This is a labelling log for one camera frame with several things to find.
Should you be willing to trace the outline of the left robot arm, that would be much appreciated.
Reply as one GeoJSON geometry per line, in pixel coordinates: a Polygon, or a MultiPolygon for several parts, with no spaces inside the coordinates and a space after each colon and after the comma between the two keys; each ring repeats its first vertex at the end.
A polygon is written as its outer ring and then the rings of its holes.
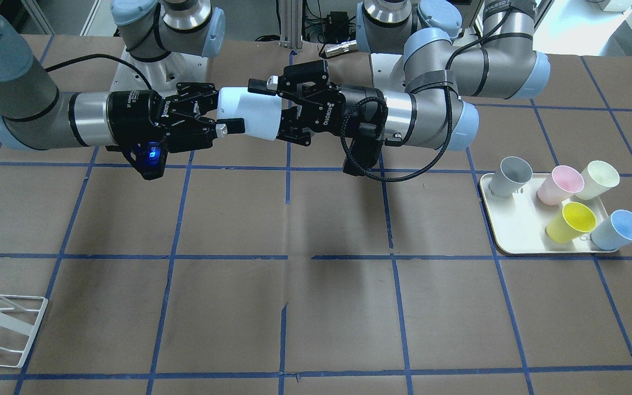
{"type": "Polygon", "coordinates": [[[358,4],[356,42],[362,53],[400,55],[394,90],[337,85],[326,60],[291,65],[247,94],[268,122],[270,140],[309,145],[314,133],[350,138],[354,153],[378,155],[383,145],[464,150],[479,117],[463,97],[532,99],[551,65],[533,49],[534,1],[486,1],[480,43],[454,44],[461,13],[447,1],[358,4]]]}

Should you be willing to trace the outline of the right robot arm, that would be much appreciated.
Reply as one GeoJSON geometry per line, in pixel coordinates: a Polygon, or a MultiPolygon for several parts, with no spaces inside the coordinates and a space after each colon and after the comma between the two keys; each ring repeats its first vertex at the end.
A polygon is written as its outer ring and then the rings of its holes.
{"type": "Polygon", "coordinates": [[[191,83],[183,55],[213,58],[226,15],[208,1],[113,1],[114,23],[139,80],[134,90],[67,92],[53,70],[97,55],[43,67],[27,41],[0,15],[0,142],[13,149],[108,146],[128,161],[163,162],[167,153],[210,148],[219,136],[206,113],[217,90],[191,83]]]}

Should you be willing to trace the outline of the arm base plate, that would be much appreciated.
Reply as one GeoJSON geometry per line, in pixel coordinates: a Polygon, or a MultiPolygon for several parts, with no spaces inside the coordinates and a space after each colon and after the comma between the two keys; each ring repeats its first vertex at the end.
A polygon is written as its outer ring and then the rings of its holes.
{"type": "MultiPolygon", "coordinates": [[[[167,58],[154,63],[144,63],[131,58],[123,50],[121,59],[135,65],[148,79],[151,88],[162,97],[177,94],[177,84],[185,82],[205,82],[208,58],[186,53],[171,53],[167,58]]],[[[118,64],[111,92],[129,92],[146,89],[146,84],[130,68],[118,64]]]]}
{"type": "Polygon", "coordinates": [[[372,53],[370,55],[372,83],[382,91],[403,92],[404,70],[401,54],[372,53]]]}

